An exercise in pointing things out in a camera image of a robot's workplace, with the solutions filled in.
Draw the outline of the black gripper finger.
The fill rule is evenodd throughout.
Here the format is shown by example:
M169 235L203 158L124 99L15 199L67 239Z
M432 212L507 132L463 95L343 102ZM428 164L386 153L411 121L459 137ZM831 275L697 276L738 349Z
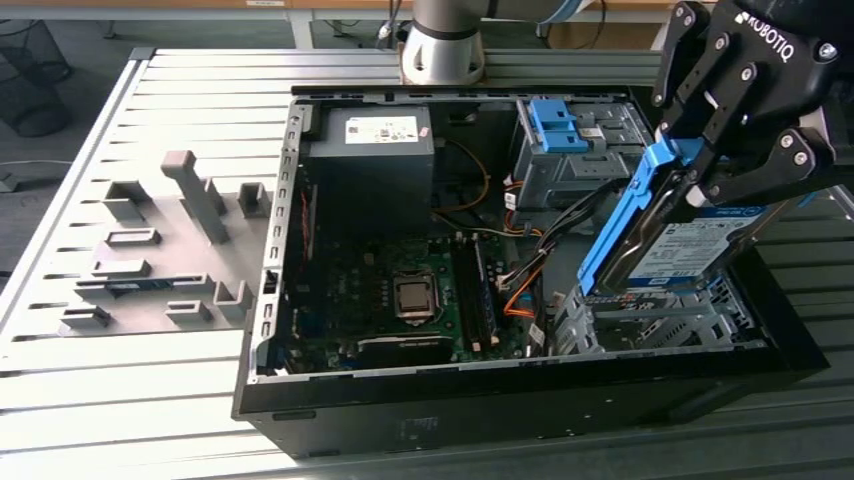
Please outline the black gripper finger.
M711 145L733 140L733 101L714 89L734 68L734 1L706 7L681 1L673 7L651 101L660 113L658 132L671 139L703 138Z
M723 72L715 109L686 175L690 205L767 205L838 183L838 153L823 114L834 68L799 73L747 64Z

